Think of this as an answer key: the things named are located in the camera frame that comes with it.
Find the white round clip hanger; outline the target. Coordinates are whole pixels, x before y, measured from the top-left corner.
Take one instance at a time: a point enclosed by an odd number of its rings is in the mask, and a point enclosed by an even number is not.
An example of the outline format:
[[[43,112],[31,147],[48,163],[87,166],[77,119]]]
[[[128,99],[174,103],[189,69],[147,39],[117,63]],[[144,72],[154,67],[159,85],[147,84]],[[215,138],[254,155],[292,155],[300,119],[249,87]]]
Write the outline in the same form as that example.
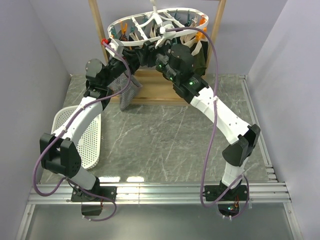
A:
[[[128,41],[121,41],[124,47],[140,47],[144,42],[156,42],[158,39],[155,37],[155,30],[158,25],[165,21],[172,21],[176,28],[184,28],[186,25],[192,28],[199,28],[201,30],[206,30],[207,25],[209,23],[209,16],[205,13],[201,12],[198,15],[195,14],[197,12],[187,12],[175,10],[168,14],[168,10],[164,10],[163,12],[157,8],[156,2],[154,0],[151,1],[153,10],[149,12],[132,14],[129,16],[122,17],[118,20],[112,22],[108,27],[109,30],[109,38],[118,39],[120,38],[121,31],[126,31],[126,35],[128,37]],[[175,38],[189,35],[194,33],[194,30],[184,29],[179,30]]]

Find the grey striped boxer underwear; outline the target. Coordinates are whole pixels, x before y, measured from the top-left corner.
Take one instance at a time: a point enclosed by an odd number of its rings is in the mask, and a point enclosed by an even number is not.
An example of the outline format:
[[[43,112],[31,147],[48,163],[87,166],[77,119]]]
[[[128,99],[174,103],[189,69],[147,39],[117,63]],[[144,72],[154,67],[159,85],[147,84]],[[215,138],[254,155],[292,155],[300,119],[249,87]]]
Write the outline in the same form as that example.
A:
[[[134,97],[138,95],[143,85],[133,76],[129,77],[123,73],[118,78],[116,78],[108,87],[118,94],[119,99],[119,109],[125,111],[129,105],[132,103]]]

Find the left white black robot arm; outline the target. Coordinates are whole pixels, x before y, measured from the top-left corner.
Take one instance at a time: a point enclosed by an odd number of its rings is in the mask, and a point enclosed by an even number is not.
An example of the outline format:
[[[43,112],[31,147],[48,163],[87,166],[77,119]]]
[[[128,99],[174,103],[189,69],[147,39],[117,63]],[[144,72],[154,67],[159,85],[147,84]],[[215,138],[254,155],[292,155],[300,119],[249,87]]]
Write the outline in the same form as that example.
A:
[[[86,90],[83,98],[68,120],[52,134],[45,133],[39,140],[40,156],[34,170],[39,166],[69,180],[78,187],[88,201],[102,198],[100,180],[82,167],[77,150],[78,142],[91,122],[103,112],[115,96],[109,85],[123,73],[133,75],[140,67],[134,50],[125,49],[119,59],[111,57],[107,65],[98,59],[86,64]]]

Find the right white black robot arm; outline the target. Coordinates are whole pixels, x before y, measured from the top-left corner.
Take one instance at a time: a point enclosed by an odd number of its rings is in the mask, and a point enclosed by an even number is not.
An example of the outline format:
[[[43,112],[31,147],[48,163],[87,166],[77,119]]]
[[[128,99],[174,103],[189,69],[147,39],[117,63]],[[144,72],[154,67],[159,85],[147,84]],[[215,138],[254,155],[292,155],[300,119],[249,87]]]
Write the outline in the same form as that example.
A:
[[[220,130],[229,145],[222,151],[226,164],[220,181],[220,194],[226,200],[238,194],[248,157],[257,145],[261,129],[239,118],[216,95],[216,91],[194,72],[194,57],[183,44],[167,42],[161,47],[146,41],[136,50],[142,66],[155,67],[172,82],[173,90],[192,107],[198,109]]]

